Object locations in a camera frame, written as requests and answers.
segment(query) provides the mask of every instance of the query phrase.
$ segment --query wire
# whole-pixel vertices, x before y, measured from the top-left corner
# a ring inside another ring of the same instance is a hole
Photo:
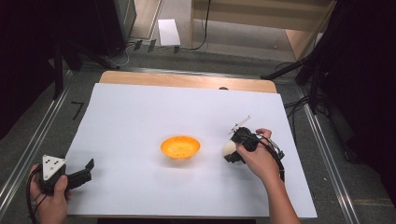
[[[265,139],[269,145],[271,145],[271,148],[273,150],[277,151],[277,156],[279,157],[280,160],[282,160],[282,158],[285,156],[285,154],[283,153],[283,151],[276,145],[276,143],[274,143],[274,141],[272,141],[270,138],[264,137],[262,134],[257,133],[256,135],[262,137],[263,139]]]
[[[132,47],[132,46],[134,46],[134,44],[129,45],[129,46],[125,49],[125,53],[126,53],[126,56],[127,56],[127,61],[126,61],[126,63],[114,63],[114,62],[112,62],[110,59],[108,59],[107,56],[106,56],[106,59],[107,59],[109,62],[115,64],[116,66],[124,66],[125,64],[127,64],[127,63],[129,62],[128,48],[130,48],[130,47]]]
[[[200,48],[204,45],[204,43],[206,42],[206,38],[207,38],[207,21],[208,21],[208,18],[209,18],[210,4],[211,4],[211,0],[209,0],[209,2],[208,2],[208,4],[207,4],[206,19],[205,19],[205,28],[204,28],[203,23],[201,22],[201,26],[202,26],[203,30],[205,31],[205,37],[204,37],[204,40],[203,40],[202,44],[201,44],[198,48],[194,48],[194,49],[180,48],[180,50],[189,50],[189,51],[191,51],[191,50],[198,50],[198,49],[200,49]],[[131,47],[131,46],[134,46],[134,45],[136,44],[136,42],[129,42],[129,43],[132,43],[132,45],[127,46],[127,48],[129,48],[129,47]],[[141,44],[141,46],[150,47],[150,45],[147,45],[147,44]],[[154,46],[154,48],[155,48],[155,49],[175,49],[175,48],[164,47],[164,46]],[[123,66],[123,65],[127,64],[128,62],[129,62],[129,55],[128,55],[128,61],[127,61],[126,63],[124,63],[124,64],[116,64],[116,63],[114,63],[114,64],[115,64],[115,65],[118,65],[118,66]]]
[[[35,211],[33,212],[33,214],[35,214],[35,212],[37,212],[38,206],[40,206],[40,204],[42,204],[44,202],[44,200],[47,198],[48,194],[46,194],[44,196],[43,199],[41,199],[41,201],[35,206]]]
[[[187,50],[198,50],[198,49],[200,49],[203,45],[204,45],[204,43],[206,42],[206,37],[207,37],[207,21],[208,21],[208,19],[209,19],[209,11],[210,11],[210,3],[211,3],[212,1],[211,0],[209,0],[209,2],[207,3],[207,11],[206,11],[206,19],[205,19],[205,37],[204,37],[204,40],[202,41],[202,44],[198,47],[198,48],[195,48],[195,49],[187,49]]]
[[[35,168],[33,170],[33,172],[29,175],[29,178],[27,179],[27,183],[26,183],[26,202],[27,202],[27,208],[29,210],[29,218],[32,220],[33,224],[37,224],[37,220],[35,219],[35,211],[37,209],[37,207],[44,201],[44,199],[37,205],[37,207],[35,208],[35,211],[33,211],[32,208],[32,200],[30,198],[30,187],[31,187],[31,183],[32,183],[32,179],[33,177],[39,173],[41,171],[41,166],[37,166],[37,168]]]
[[[326,101],[327,101],[327,97],[325,97],[325,96],[321,96],[320,98],[316,99],[315,108],[317,109],[318,112],[320,112],[322,114],[326,114],[325,111],[318,109],[318,107],[322,105],[326,110]],[[297,102],[284,104],[285,109],[287,109],[288,107],[292,107],[291,111],[288,114],[288,119],[291,116],[291,132],[293,135],[294,144],[296,146],[297,146],[297,133],[296,133],[295,116],[294,115],[297,111],[301,110],[304,107],[304,105],[306,105],[308,103],[309,103],[309,96],[304,96]]]
[[[280,65],[282,65],[282,64],[285,64],[285,63],[280,63],[280,64],[278,64],[278,65],[275,67],[275,72],[277,72],[277,68],[278,68]]]

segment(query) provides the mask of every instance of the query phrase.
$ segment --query fingers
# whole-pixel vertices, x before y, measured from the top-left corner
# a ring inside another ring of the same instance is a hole
[[[55,200],[64,200],[64,191],[67,188],[67,176],[62,175],[55,184],[53,198]]]
[[[245,153],[247,153],[248,151],[242,146],[242,144],[237,143],[235,144],[236,146],[236,151],[239,153],[239,155],[241,155],[242,157],[244,157]]]
[[[271,130],[268,129],[264,129],[264,128],[260,128],[258,130],[256,130],[256,133],[260,133],[262,134],[262,136],[266,137],[266,138],[270,138],[271,137]]]
[[[37,168],[37,164],[33,165],[32,168],[30,169],[31,174],[35,168]],[[40,187],[38,186],[37,183],[37,174],[35,174],[30,182],[30,194],[32,195],[33,198],[36,198],[40,194]]]

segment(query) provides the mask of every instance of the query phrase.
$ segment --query wooden panel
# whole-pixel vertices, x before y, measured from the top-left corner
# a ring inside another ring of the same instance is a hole
[[[150,39],[163,0],[134,0],[136,21],[131,38]]]
[[[318,33],[326,30],[334,6],[334,1],[327,5],[327,9],[323,10],[321,18],[312,27],[312,31],[286,30],[286,35],[288,36],[296,60],[300,60],[306,56],[308,48],[313,45]]]
[[[99,82],[205,89],[219,89],[220,87],[226,87],[232,91],[259,91],[276,93],[276,86],[274,82],[260,79],[107,71],[102,74]]]
[[[208,0],[192,0],[193,17],[204,20]],[[330,0],[212,0],[209,20],[315,31],[329,10]]]

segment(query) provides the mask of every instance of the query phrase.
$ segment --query forearm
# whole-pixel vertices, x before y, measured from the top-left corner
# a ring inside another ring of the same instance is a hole
[[[51,221],[51,220],[43,220],[40,221],[40,224],[66,224],[66,219],[64,221]]]
[[[280,178],[263,181],[268,194],[271,223],[300,223]]]

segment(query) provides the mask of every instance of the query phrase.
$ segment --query floor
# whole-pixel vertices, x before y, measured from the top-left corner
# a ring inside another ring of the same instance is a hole
[[[188,1],[180,3],[177,0],[163,0],[158,19],[176,19],[180,40],[184,45],[186,36],[182,32],[185,28],[182,27],[183,24],[187,24],[187,17],[175,13],[182,11],[175,7],[176,2],[179,7],[188,6]],[[195,23],[195,27],[202,24],[201,21]],[[219,35],[224,33],[220,32],[221,29],[232,29],[227,34],[233,36]],[[196,36],[195,44],[200,44],[201,37],[202,35]],[[157,26],[152,31],[151,39],[159,39]],[[175,54],[173,49],[163,49],[159,45],[161,43],[157,41],[158,48],[153,51],[149,51],[147,46],[142,46],[138,50],[130,48],[127,53],[121,52],[109,60],[124,64],[121,70],[125,71],[184,71],[194,72],[196,75],[242,78],[260,78],[260,75],[271,74],[287,65],[285,62],[294,61],[286,34],[278,29],[258,30],[257,27],[250,26],[234,29],[231,24],[211,22],[208,24],[208,38],[202,49]],[[62,101],[51,100],[53,86],[50,86],[21,117],[10,134],[0,141],[0,179],[3,182],[0,185],[8,183],[7,177],[10,175],[18,175],[21,180],[24,179],[24,173],[21,171],[28,169],[32,162],[38,162],[42,154],[67,152],[86,110],[84,106],[77,114],[78,105],[72,102],[88,104],[92,86],[105,71],[97,63],[86,58],[83,60],[84,65],[80,71],[69,71],[65,76],[69,85],[64,98],[61,98]],[[294,84],[293,78],[296,74],[297,71],[293,71],[274,80],[284,103],[299,100],[304,92],[309,90],[309,85],[299,87]],[[49,113],[54,117],[43,124],[41,121],[43,118],[49,118]],[[345,160],[343,146],[329,118],[321,114],[312,116],[309,109],[302,107],[295,114],[294,125],[297,148],[318,212],[318,218],[303,220],[303,223],[396,223],[394,206],[377,173],[365,164],[353,164]],[[25,166],[16,170],[19,158],[28,158],[23,152],[34,154],[30,155],[31,159]],[[26,211],[23,198],[24,182],[21,180],[11,183],[12,188],[2,187],[1,206],[7,206],[8,209],[1,211],[1,223],[27,222],[26,217],[15,216]],[[7,200],[4,194],[6,191],[6,196],[12,198],[11,201]],[[70,217],[68,223],[96,221],[95,218]],[[268,223],[268,219],[259,218],[256,223]]]

